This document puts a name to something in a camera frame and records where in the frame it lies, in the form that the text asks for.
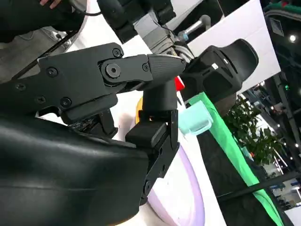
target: robotic arm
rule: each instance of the robotic arm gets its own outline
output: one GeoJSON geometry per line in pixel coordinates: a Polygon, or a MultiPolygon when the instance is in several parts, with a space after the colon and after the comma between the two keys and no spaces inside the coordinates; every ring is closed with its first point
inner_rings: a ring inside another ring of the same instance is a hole
{"type": "Polygon", "coordinates": [[[179,147],[174,77],[185,61],[122,56],[115,43],[49,56],[39,74],[0,85],[3,225],[108,225],[147,202],[179,147]],[[112,140],[110,108],[132,90],[143,90],[140,122],[112,140]],[[71,126],[34,117],[50,112],[71,126]]]}

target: white table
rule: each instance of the white table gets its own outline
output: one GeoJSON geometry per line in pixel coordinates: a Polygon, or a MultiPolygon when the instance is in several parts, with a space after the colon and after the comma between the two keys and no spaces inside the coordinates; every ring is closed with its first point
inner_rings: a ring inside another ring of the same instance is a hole
{"type": "MultiPolygon", "coordinates": [[[[88,0],[87,4],[88,12],[97,12],[99,7],[96,0],[88,0]]],[[[102,45],[110,42],[115,42],[121,45],[121,42],[117,38],[114,31],[106,23],[103,16],[86,17],[82,29],[78,35],[77,40],[68,49],[68,51],[74,51],[82,48],[88,48],[92,46],[102,45]]],[[[151,51],[143,42],[140,36],[136,36],[126,44],[121,45],[125,57],[134,56],[137,54],[151,54],[151,51]]],[[[124,140],[124,135],[130,130],[130,126],[133,123],[133,118],[136,115],[136,104],[142,96],[142,92],[133,91],[129,93],[119,94],[118,103],[111,108],[111,112],[114,118],[115,126],[119,131],[114,139],[124,140]]],[[[209,176],[203,164],[198,140],[195,136],[179,136],[179,140],[186,139],[189,143],[189,152],[187,155],[190,159],[194,159],[191,164],[198,172],[198,177],[202,178],[199,183],[201,186],[201,192],[204,199],[205,214],[206,214],[206,226],[225,226],[225,221],[222,217],[221,210],[217,203],[217,199],[214,195],[212,185],[209,180],[209,176]]],[[[139,213],[131,220],[121,224],[122,226],[165,226],[166,224],[160,220],[152,209],[146,204],[140,207],[139,213]]]]}

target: black pole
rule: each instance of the black pole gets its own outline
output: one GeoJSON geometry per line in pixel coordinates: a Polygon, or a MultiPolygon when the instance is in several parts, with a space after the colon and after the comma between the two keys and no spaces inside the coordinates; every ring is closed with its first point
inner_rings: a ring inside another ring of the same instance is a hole
{"type": "Polygon", "coordinates": [[[218,202],[224,202],[224,201],[227,201],[227,200],[238,198],[240,196],[243,196],[243,195],[246,195],[246,194],[251,194],[253,192],[257,192],[259,190],[271,187],[273,185],[278,185],[278,184],[280,184],[284,181],[291,180],[293,178],[298,178],[298,177],[301,177],[301,173],[298,172],[298,171],[292,171],[292,172],[289,172],[287,174],[281,175],[279,177],[268,179],[268,180],[263,181],[261,183],[252,185],[252,186],[247,187],[243,190],[239,190],[239,191],[230,192],[230,193],[227,193],[227,194],[220,195],[220,196],[217,197],[217,201],[218,202]]]}
{"type": "Polygon", "coordinates": [[[54,52],[56,49],[58,49],[61,45],[63,45],[66,41],[68,41],[70,38],[72,38],[75,34],[77,34],[78,31],[72,31],[71,33],[67,34],[62,40],[57,42],[55,45],[50,47],[46,52],[44,52],[42,55],[40,55],[38,58],[36,58],[34,61],[32,61],[30,64],[28,64],[25,68],[23,68],[21,71],[19,71],[16,75],[12,77],[11,80],[17,80],[21,78],[26,72],[28,72],[30,69],[32,69],[35,65],[38,63],[38,59],[41,57],[46,57],[50,53],[54,52]]]}

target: black cable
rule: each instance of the black cable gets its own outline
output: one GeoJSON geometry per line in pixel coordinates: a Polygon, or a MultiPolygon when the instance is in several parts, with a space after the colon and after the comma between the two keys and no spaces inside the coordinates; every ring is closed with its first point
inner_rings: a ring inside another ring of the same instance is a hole
{"type": "Polygon", "coordinates": [[[83,10],[81,10],[74,2],[73,0],[69,0],[70,5],[72,5],[73,8],[75,8],[76,11],[78,11],[81,14],[84,14],[85,16],[99,16],[102,14],[102,12],[98,12],[98,13],[87,13],[83,10]]]}
{"type": "Polygon", "coordinates": [[[163,27],[162,25],[160,25],[158,22],[156,22],[156,21],[154,21],[154,20],[153,20],[153,22],[154,22],[156,25],[158,25],[159,27],[161,27],[161,28],[163,28],[163,29],[165,29],[165,30],[170,31],[174,36],[176,36],[176,34],[174,33],[173,30],[169,29],[168,27],[163,27]]]}

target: green cloth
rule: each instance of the green cloth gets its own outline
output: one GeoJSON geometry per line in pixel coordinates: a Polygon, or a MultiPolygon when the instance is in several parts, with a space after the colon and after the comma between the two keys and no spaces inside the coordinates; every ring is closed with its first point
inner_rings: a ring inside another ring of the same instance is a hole
{"type": "MultiPolygon", "coordinates": [[[[246,163],[243,154],[241,153],[238,145],[234,141],[232,134],[223,119],[218,114],[215,106],[211,103],[205,93],[200,93],[188,102],[193,105],[198,101],[202,101],[213,118],[213,124],[210,129],[211,134],[218,142],[220,147],[226,153],[227,157],[240,174],[244,182],[248,185],[254,185],[259,183],[258,178],[253,174],[252,170],[246,163]]],[[[254,193],[256,199],[263,205],[268,215],[273,219],[277,226],[283,226],[282,219],[274,206],[272,200],[264,190],[260,190],[254,193]]]]}
{"type": "Polygon", "coordinates": [[[265,13],[267,13],[269,10],[274,10],[274,9],[284,10],[286,12],[291,12],[291,13],[296,13],[296,14],[301,14],[301,7],[294,6],[294,5],[291,5],[291,4],[288,4],[288,5],[283,7],[281,2],[274,3],[274,4],[269,4],[266,8],[263,9],[263,11],[265,13]]]}

